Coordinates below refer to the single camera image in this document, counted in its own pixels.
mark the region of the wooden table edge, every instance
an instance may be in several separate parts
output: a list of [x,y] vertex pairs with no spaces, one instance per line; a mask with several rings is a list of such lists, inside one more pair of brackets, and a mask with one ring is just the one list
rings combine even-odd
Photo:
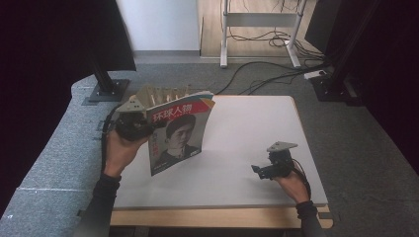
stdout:
[[[318,207],[322,228],[331,228],[328,205]],[[294,207],[223,209],[116,209],[112,226],[217,227],[217,228],[300,228]]]

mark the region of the gray carpet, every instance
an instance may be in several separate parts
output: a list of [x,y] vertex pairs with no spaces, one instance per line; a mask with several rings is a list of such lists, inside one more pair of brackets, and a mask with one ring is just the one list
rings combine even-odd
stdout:
[[[131,80],[127,98],[145,83],[188,84],[196,91],[217,92],[239,66],[138,64],[138,72],[110,74],[114,79]],[[273,65],[248,65],[222,94],[238,94],[254,80],[285,71]],[[1,236],[71,235],[79,220],[77,211],[86,207],[99,177],[98,124],[117,104],[82,106],[95,84],[95,79],[88,77],[73,85],[73,98],[59,127],[2,216]],[[302,76],[290,85],[272,83],[254,94],[294,98],[333,214],[334,226],[326,230],[327,236],[419,236],[419,178],[366,108],[320,103]],[[113,236],[131,236],[128,232],[115,228]],[[246,233],[280,236],[280,232],[267,230]],[[243,230],[231,229],[151,228],[149,236],[244,235]]]

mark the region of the magazine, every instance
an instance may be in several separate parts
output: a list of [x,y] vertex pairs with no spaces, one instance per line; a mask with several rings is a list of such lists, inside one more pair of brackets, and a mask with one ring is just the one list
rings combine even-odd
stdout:
[[142,107],[148,123],[165,121],[148,139],[150,171],[154,176],[202,151],[204,132],[215,105],[213,93],[189,94],[189,89],[145,85],[131,105]]

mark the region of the magazine cover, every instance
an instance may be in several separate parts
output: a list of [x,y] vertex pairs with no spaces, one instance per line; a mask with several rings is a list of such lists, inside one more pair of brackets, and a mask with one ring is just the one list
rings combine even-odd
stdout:
[[148,140],[151,176],[201,153],[214,104],[212,94],[204,92],[147,110],[149,122],[167,121]]

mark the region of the white wall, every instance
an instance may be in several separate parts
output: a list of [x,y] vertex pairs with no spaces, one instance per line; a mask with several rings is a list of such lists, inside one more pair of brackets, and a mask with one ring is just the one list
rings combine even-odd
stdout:
[[132,50],[199,50],[197,0],[117,0]]

